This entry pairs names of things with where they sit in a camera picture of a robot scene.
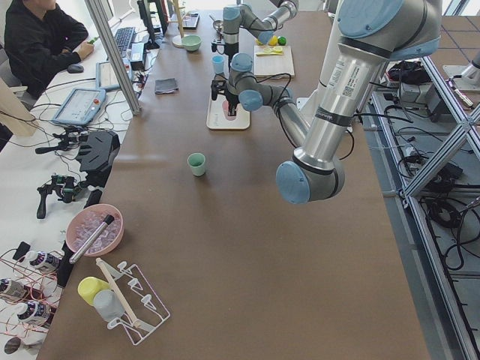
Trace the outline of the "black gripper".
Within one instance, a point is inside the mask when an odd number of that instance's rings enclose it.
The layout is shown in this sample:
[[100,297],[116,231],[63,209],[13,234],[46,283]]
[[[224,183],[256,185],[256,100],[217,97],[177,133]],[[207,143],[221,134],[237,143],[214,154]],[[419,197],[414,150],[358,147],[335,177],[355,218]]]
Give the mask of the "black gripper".
[[230,69],[233,56],[239,52],[239,38],[224,37],[222,39],[215,39],[211,42],[211,51],[213,53],[218,53],[219,47],[223,49],[223,54],[228,56],[228,69]]
[[223,95],[229,105],[229,116],[234,116],[238,112],[239,98],[229,90],[228,86],[228,79],[223,74],[215,74],[210,85],[211,99],[216,101],[218,95]]

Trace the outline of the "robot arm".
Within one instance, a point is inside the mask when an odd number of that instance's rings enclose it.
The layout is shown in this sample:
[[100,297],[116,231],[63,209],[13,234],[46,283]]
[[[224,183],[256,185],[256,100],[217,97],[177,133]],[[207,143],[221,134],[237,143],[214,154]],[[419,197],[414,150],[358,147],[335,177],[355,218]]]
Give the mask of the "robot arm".
[[247,30],[261,44],[267,44],[274,33],[281,29],[283,24],[293,19],[299,11],[299,2],[296,0],[271,1],[277,7],[266,18],[260,19],[249,4],[227,5],[223,8],[223,28],[220,40],[211,42],[211,51],[218,52],[223,47],[223,54],[231,62],[233,56],[239,52],[240,29]]
[[292,160],[276,172],[281,196],[293,204],[324,200],[344,185],[344,169],[336,155],[356,115],[367,87],[389,62],[421,58],[440,44],[440,1],[340,1],[320,74],[313,93],[316,110],[311,119],[300,112],[289,92],[261,83],[253,74],[253,60],[239,51],[239,32],[245,29],[267,43],[298,12],[297,1],[276,1],[275,11],[258,18],[246,4],[223,9],[224,52],[229,77],[224,85],[231,107],[253,112],[274,110],[294,145]]

